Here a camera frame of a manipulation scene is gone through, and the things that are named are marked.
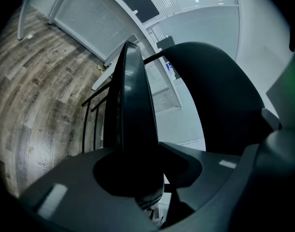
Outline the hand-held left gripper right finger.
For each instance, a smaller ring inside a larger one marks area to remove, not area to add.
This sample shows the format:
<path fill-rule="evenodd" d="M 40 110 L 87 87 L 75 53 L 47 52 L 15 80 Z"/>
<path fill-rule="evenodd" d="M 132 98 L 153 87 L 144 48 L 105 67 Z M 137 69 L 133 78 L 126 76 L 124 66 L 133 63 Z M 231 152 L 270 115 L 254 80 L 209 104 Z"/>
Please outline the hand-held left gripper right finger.
<path fill-rule="evenodd" d="M 160 142 L 165 191 L 171 199 L 164 228 L 227 228 L 246 185 L 246 154 L 200 151 Z"/>

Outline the black folding chair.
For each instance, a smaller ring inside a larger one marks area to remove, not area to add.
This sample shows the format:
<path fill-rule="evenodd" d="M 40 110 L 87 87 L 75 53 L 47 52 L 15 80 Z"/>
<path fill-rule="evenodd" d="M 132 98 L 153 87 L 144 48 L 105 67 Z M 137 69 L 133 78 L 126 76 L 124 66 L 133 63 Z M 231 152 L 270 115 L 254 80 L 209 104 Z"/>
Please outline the black folding chair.
<path fill-rule="evenodd" d="M 95 164 L 96 182 L 115 196 L 134 197 L 143 209 L 165 191 L 155 110 L 139 48 L 126 43 L 106 85 L 104 147 L 112 152 Z M 206 151 L 242 156 L 272 128 L 262 117 L 263 101 L 243 70 L 223 50 L 206 43 L 181 43 L 166 57 L 194 100 Z"/>

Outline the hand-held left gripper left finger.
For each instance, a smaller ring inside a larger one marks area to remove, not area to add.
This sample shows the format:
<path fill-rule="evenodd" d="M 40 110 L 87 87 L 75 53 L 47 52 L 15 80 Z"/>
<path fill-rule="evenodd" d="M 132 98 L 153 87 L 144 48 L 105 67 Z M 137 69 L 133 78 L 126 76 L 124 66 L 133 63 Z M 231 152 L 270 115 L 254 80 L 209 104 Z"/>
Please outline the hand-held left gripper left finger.
<path fill-rule="evenodd" d="M 134 198 L 113 196 L 94 179 L 93 168 L 109 149 L 62 161 L 19 196 L 49 232 L 157 232 Z"/>

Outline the long white desk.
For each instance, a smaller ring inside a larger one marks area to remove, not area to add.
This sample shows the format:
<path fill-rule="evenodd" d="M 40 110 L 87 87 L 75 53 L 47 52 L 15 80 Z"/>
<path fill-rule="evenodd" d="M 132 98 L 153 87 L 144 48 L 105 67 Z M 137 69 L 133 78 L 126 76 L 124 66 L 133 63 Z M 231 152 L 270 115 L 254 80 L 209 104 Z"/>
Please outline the long white desk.
<path fill-rule="evenodd" d="M 104 74 L 93 84 L 96 90 L 113 73 L 124 43 L 138 45 L 142 57 L 160 51 L 152 32 L 142 23 L 127 0 L 23 0 L 17 38 L 24 38 L 29 6 L 82 44 L 106 66 Z"/>

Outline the long black desk divider panel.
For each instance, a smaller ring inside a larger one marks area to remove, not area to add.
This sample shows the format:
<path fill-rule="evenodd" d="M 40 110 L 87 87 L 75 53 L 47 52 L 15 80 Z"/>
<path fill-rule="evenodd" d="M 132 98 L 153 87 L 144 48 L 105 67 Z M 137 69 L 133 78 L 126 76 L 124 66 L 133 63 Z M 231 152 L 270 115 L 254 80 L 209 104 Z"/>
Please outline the long black desk divider panel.
<path fill-rule="evenodd" d="M 132 11 L 138 11 L 136 16 L 141 23 L 159 15 L 159 11 L 152 0 L 123 0 Z"/>

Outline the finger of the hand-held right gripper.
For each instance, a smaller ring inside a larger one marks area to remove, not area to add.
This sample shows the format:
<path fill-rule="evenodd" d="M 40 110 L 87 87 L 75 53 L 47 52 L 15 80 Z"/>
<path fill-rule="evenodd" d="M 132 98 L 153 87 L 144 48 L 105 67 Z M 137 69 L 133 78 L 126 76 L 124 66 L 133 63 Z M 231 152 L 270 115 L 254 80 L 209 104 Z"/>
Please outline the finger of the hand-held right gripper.
<path fill-rule="evenodd" d="M 273 130 L 281 129 L 281 122 L 278 117 L 271 113 L 268 109 L 262 109 L 262 117 Z"/>
<path fill-rule="evenodd" d="M 295 130 L 274 131 L 260 144 L 258 172 L 262 175 L 295 174 Z"/>

